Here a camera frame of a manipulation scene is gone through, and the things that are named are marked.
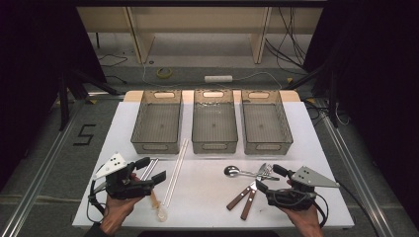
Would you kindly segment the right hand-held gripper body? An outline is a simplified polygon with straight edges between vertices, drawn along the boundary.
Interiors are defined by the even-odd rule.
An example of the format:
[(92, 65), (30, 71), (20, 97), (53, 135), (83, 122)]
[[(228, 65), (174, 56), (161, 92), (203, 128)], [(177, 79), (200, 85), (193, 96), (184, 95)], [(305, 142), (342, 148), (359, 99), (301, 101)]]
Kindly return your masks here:
[(316, 187), (340, 187), (336, 181), (330, 180), (306, 166), (302, 166), (295, 172), (292, 171), (292, 175), (288, 179), (291, 181), (290, 189), (267, 190), (265, 192), (268, 205), (296, 211), (308, 210), (315, 203)]

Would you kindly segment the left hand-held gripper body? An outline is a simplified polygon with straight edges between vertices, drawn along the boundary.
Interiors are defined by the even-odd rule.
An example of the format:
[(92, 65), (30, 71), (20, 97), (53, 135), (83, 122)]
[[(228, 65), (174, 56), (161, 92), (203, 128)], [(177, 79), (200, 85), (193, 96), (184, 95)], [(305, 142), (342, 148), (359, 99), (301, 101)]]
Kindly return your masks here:
[(136, 181), (131, 175), (136, 170), (135, 162), (127, 162), (119, 153), (114, 153), (93, 175), (93, 180), (105, 179), (103, 187), (111, 198), (127, 199), (149, 196), (154, 188), (152, 180)]

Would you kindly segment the knife with wooden handle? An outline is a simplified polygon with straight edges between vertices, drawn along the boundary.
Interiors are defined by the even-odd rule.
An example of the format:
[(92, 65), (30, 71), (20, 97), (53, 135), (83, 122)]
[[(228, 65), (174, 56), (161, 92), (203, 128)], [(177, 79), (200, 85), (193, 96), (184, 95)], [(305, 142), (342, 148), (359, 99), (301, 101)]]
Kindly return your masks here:
[(263, 175), (265, 174), (265, 172), (266, 172), (266, 166), (267, 166), (267, 164), (266, 164), (266, 163), (264, 163), (264, 164), (260, 167), (260, 169), (259, 169), (258, 173), (256, 174), (256, 178), (255, 178), (255, 180), (253, 181), (253, 183), (252, 183), (251, 185), (249, 185), (249, 186), (246, 188), (246, 190), (243, 192), (243, 194), (241, 195), (243, 198), (244, 198), (245, 196), (248, 196), (248, 198), (247, 198), (247, 200), (246, 200), (246, 203), (245, 203), (245, 205), (244, 205), (244, 208), (243, 208), (243, 210), (242, 210), (242, 213), (241, 213), (241, 215), (240, 215), (240, 218), (241, 218), (242, 220), (246, 220), (246, 219), (247, 219), (248, 213), (249, 213), (250, 208), (251, 208), (252, 203), (253, 203), (253, 198), (254, 198), (254, 196), (256, 195), (256, 192), (257, 192), (257, 188), (256, 188), (256, 181), (257, 181), (257, 180), (261, 180), (261, 179), (262, 179), (262, 176), (263, 176)]

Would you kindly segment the fork with wooden handle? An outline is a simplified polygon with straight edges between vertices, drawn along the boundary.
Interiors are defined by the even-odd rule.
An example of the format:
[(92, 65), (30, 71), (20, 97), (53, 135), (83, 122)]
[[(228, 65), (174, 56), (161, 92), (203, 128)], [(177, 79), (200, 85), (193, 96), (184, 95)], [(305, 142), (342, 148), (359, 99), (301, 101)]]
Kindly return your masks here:
[[(266, 166), (266, 172), (271, 176), (271, 172), (272, 172), (273, 167), (270, 164), (267, 164)], [(234, 209), (245, 197), (242, 197), (241, 195), (243, 194), (243, 192), (246, 190), (246, 188), (239, 194), (237, 195), (227, 206), (226, 208), (228, 210), (232, 210)]]

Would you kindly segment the metal spoon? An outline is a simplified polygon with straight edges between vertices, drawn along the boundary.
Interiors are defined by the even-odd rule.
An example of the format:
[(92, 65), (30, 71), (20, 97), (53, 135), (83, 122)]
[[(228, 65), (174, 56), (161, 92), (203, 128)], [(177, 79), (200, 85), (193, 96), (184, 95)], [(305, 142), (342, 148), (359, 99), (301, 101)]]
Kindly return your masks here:
[(254, 177), (254, 178), (262, 178), (263, 180), (272, 180), (272, 181), (278, 181), (279, 178), (277, 177), (273, 177), (270, 176), (265, 169), (262, 169), (259, 172), (256, 173), (252, 173), (249, 171), (244, 171), (244, 170), (240, 170), (238, 167), (236, 166), (227, 166), (224, 168), (223, 173), (225, 176), (228, 177), (235, 177), (238, 175), (243, 175), (243, 176), (249, 176), (249, 177)]

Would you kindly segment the grey translucent plastic bin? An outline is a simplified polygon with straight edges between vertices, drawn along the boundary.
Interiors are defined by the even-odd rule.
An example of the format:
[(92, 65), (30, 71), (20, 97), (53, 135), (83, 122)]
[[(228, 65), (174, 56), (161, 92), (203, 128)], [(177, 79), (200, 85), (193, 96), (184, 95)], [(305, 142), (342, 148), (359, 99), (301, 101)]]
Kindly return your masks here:
[(180, 90), (144, 91), (130, 142), (138, 154), (177, 154), (182, 116)]
[(192, 142), (195, 154), (233, 154), (238, 142), (230, 89), (194, 91)]
[(286, 155), (293, 135), (276, 90), (242, 90), (241, 116), (246, 155)]

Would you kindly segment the person's left hand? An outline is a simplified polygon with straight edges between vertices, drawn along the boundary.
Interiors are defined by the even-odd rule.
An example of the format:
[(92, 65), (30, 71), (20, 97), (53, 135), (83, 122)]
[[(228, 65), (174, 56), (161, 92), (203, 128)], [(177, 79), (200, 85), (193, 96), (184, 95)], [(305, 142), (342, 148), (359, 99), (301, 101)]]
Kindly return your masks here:
[(100, 229), (107, 236), (114, 236), (122, 227), (126, 218), (133, 212), (134, 206), (142, 197), (117, 199), (107, 196), (105, 216)]

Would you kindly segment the person's right hand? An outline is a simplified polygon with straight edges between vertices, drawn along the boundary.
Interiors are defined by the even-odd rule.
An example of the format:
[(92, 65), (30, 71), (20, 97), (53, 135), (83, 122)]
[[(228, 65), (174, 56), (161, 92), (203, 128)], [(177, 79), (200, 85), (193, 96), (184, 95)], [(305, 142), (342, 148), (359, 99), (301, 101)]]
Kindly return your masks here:
[(292, 224), (303, 237), (324, 237), (319, 225), (317, 209), (312, 205), (308, 210), (291, 210), (282, 208)]

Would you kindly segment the white table board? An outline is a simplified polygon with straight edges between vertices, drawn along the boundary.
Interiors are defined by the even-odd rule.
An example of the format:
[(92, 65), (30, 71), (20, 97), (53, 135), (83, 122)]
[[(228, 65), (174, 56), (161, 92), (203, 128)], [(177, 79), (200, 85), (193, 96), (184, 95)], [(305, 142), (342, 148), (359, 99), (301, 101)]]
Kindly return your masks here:
[[(243, 189), (253, 182), (251, 177), (227, 178), (223, 169), (235, 165), (240, 169), (256, 172), (263, 163), (279, 164), (296, 171), (307, 166), (334, 180), (332, 171), (320, 146), (307, 110), (302, 102), (284, 103), (285, 112), (293, 135), (293, 144), (286, 155), (247, 156), (243, 152), (241, 136), (240, 106), (236, 104), (239, 141), (236, 152), (227, 155), (194, 154), (192, 141), (193, 105), (183, 107), (182, 138), (188, 139), (188, 149), (184, 157), (174, 193), (166, 207), (166, 221), (159, 221), (156, 210), (151, 207), (150, 197), (135, 205), (134, 211), (125, 220), (124, 229), (136, 230), (215, 230), (215, 229), (282, 229), (293, 225), (287, 216), (276, 207), (269, 206), (264, 194), (258, 192), (249, 211), (247, 220), (240, 218), (246, 198), (234, 209), (226, 206)], [(127, 161), (135, 161), (142, 156), (159, 157), (160, 161), (153, 172), (167, 171), (167, 180), (155, 187), (157, 198), (164, 202), (176, 164), (177, 155), (139, 155), (130, 142), (139, 103), (119, 103), (104, 146), (99, 155), (93, 174), (118, 151)], [(329, 205), (329, 216), (324, 227), (351, 228), (354, 226), (346, 203), (339, 189), (315, 188)]]

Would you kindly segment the black metal stand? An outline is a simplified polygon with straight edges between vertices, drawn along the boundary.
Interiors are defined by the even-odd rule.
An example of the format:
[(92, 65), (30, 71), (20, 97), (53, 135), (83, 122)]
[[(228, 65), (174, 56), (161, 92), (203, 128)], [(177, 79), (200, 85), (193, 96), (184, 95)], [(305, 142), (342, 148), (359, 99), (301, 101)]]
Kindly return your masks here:
[(88, 92), (84, 87), (84, 83), (91, 84), (110, 95), (117, 96), (121, 94), (121, 92), (110, 87), (105, 82), (95, 79), (81, 70), (71, 69), (64, 72), (58, 78), (58, 95), (61, 112), (60, 130), (66, 128), (70, 119), (68, 93), (71, 93), (76, 100), (86, 100), (88, 98)]
[(332, 124), (338, 126), (337, 116), (337, 79), (332, 67), (327, 63), (323, 63), (317, 69), (309, 72), (296, 82), (286, 86), (286, 90), (296, 89), (309, 81), (314, 80), (315, 83), (311, 89), (313, 96), (324, 96), (328, 98), (328, 117)]

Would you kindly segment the yellow tape roll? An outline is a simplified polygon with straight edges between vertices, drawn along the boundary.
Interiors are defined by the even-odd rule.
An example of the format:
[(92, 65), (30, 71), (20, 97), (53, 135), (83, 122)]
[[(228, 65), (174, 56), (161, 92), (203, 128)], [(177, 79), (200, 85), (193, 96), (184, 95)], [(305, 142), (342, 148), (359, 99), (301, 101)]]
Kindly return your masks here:
[(168, 79), (172, 76), (173, 71), (171, 68), (162, 67), (156, 71), (156, 76), (159, 79)]

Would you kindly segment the white power strip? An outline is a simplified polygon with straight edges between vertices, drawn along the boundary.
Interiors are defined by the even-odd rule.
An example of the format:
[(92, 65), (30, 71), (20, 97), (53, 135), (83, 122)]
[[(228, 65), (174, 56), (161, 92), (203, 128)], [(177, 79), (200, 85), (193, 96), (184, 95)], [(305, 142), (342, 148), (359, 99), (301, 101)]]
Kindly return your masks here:
[(205, 76), (206, 83), (230, 83), (233, 81), (231, 75)]

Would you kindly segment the dark curtain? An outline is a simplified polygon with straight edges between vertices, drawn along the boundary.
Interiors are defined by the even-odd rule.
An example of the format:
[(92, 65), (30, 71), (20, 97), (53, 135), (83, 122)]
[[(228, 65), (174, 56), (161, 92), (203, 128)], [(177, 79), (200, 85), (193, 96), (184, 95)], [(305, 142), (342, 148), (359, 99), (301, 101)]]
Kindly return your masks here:
[(60, 87), (78, 92), (82, 72), (106, 81), (78, 9), (0, 0), (0, 191), (24, 158)]
[(324, 68), (419, 230), (419, 0), (326, 0), (304, 67)]

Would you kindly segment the beige wooden shelf unit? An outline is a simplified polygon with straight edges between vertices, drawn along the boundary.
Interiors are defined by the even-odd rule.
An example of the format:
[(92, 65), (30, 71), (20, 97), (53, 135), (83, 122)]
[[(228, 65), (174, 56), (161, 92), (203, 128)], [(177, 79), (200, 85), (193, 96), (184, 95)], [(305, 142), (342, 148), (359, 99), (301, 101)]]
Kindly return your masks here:
[(137, 61), (146, 61), (157, 33), (246, 34), (253, 61), (262, 62), (266, 35), (314, 33), (321, 7), (79, 7), (89, 33), (129, 33)]

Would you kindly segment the metal floor rail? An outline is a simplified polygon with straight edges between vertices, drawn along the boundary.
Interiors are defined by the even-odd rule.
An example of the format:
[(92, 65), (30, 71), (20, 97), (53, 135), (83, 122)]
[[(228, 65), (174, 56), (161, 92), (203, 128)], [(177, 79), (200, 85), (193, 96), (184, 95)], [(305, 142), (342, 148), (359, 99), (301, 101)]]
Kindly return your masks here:
[(353, 199), (363, 209), (363, 213), (370, 221), (377, 237), (395, 237), (394, 232), (390, 228), (388, 219), (379, 206), (375, 195), (367, 184), (366, 178), (359, 166), (356, 164), (346, 141), (338, 129), (339, 121), (336, 118), (336, 104), (332, 102), (326, 103), (324, 99), (320, 99), (318, 101), (318, 105), (320, 107), (327, 107), (327, 115), (322, 119), (322, 121), (327, 127), (327, 130), (358, 194), (357, 197), (352, 195)]
[(21, 231), (29, 213), (36, 202), (36, 199), (42, 189), (47, 176), (49, 175), (59, 153), (62, 150), (64, 142), (73, 127), (80, 110), (84, 106), (84, 101), (75, 101), (72, 109), (70, 110), (70, 119), (67, 124), (61, 129), (54, 141), (49, 147), (49, 150), (42, 160), (42, 164), (37, 169), (36, 174), (33, 176), (27, 190), (19, 198), (17, 207), (11, 214), (4, 229), (0, 232), (1, 237), (17, 237)]

